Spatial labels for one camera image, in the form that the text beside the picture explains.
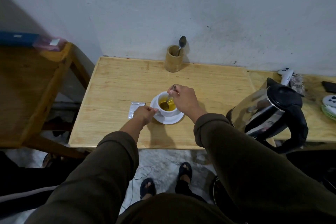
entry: white saucer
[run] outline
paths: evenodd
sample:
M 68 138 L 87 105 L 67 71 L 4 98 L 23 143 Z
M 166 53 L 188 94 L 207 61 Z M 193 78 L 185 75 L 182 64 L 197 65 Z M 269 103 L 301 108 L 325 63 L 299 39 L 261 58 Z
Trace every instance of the white saucer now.
M 153 100 L 150 103 L 150 107 L 152 107 L 152 108 L 159 108 L 157 106 L 157 98 L 158 98 L 158 96 L 159 95 L 157 95 L 155 98 L 153 98 Z M 176 122 L 179 122 L 183 118 L 183 116 L 184 116 L 183 112 L 180 112 L 179 110 L 177 110 L 177 111 L 178 111 L 178 114 L 176 114 L 174 116 L 171 116 L 171 117 L 162 116 L 159 112 L 157 112 L 154 115 L 154 119 L 156 119 L 158 122 L 163 123 L 163 124 L 174 124 Z

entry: tea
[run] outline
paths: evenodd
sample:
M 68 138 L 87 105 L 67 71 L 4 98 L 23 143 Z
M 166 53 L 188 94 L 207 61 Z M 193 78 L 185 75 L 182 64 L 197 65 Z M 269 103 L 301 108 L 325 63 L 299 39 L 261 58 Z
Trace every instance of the tea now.
M 159 99 L 159 105 L 163 102 L 166 102 L 167 101 L 167 98 L 168 96 L 165 96 L 163 98 L 160 98 Z M 169 105 L 169 109 L 168 110 L 165 110 L 165 111 L 174 111 L 176 106 L 175 106 L 175 103 L 174 103 L 174 100 L 172 98 L 169 99 L 168 101 L 168 105 Z

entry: wooden desk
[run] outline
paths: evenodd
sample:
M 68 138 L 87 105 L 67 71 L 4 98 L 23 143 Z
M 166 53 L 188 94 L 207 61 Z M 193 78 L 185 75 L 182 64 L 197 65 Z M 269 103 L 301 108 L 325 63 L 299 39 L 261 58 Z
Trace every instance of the wooden desk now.
M 260 89 L 267 77 L 270 77 L 277 82 L 281 81 L 281 76 L 275 72 L 250 70 L 248 73 L 255 90 Z M 322 99 L 331 94 L 324 90 L 321 82 L 328 81 L 336 83 L 336 77 L 304 75 L 303 81 L 307 91 L 307 96 L 302 98 L 302 111 L 309 128 L 307 141 L 336 142 L 336 123 L 326 117 L 321 111 Z M 290 138 L 288 128 L 274 137 L 275 140 L 288 138 Z
M 195 89 L 208 112 L 226 113 L 253 92 L 245 68 L 183 64 L 177 73 L 164 69 L 162 61 L 101 57 L 95 67 L 78 113 L 69 144 L 96 147 L 108 133 L 128 121 L 131 101 L 151 100 L 178 83 Z M 140 133 L 138 148 L 198 149 L 194 124 L 183 117 L 177 124 L 153 121 Z
M 61 52 L 0 46 L 0 147 L 26 146 L 82 158 L 78 151 L 41 137 L 40 131 L 67 70 L 86 88 L 89 76 L 67 43 Z

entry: floor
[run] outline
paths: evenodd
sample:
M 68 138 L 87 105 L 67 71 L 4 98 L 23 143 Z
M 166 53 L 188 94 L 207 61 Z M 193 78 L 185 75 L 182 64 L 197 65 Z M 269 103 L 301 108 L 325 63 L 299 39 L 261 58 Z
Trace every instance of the floor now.
M 51 113 L 48 119 L 61 116 L 70 122 L 71 113 Z M 51 131 L 45 131 L 42 136 L 67 145 L 68 133 L 54 137 Z M 5 151 L 20 167 L 41 167 L 46 153 L 28 148 L 11 149 Z M 216 172 L 208 159 L 205 150 L 139 150 L 139 167 L 135 177 L 130 181 L 125 200 L 120 209 L 122 213 L 128 206 L 140 200 L 139 188 L 146 177 L 154 179 L 157 193 L 174 193 L 179 166 L 182 162 L 189 162 L 192 166 L 193 177 L 190 189 L 195 194 L 202 196 L 209 203 L 209 186 Z M 34 210 L 18 213 L 0 220 L 0 224 L 21 224 Z

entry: teacup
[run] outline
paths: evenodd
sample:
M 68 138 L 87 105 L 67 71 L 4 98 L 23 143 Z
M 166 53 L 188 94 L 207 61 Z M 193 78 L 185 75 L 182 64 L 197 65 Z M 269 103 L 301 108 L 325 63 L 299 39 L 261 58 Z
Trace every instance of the teacup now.
M 157 97 L 157 100 L 156 100 L 156 105 L 157 105 L 157 108 L 159 109 L 158 112 L 160 112 L 160 114 L 162 116 L 165 116 L 165 117 L 171 117 L 171 116 L 174 116 L 174 115 L 177 115 L 179 113 L 179 110 L 175 107 L 174 110 L 172 111 L 165 111 L 163 110 L 160 105 L 159 105 L 159 100 L 164 98 L 164 97 L 168 97 L 168 93 L 167 92 L 162 92 L 158 97 Z

